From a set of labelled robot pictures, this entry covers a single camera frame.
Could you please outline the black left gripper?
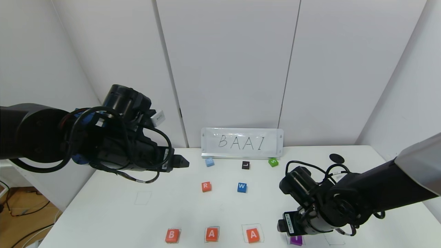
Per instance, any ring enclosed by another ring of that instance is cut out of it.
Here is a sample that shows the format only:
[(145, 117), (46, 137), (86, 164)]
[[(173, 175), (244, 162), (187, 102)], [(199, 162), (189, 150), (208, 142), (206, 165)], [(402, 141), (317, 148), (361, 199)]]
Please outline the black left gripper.
[(156, 131), (156, 133), (165, 139), (167, 146), (159, 146), (141, 131), (133, 133), (130, 139), (130, 170), (168, 172), (171, 158), (173, 168), (188, 168), (189, 161), (181, 154), (174, 154), (169, 137), (162, 131)]

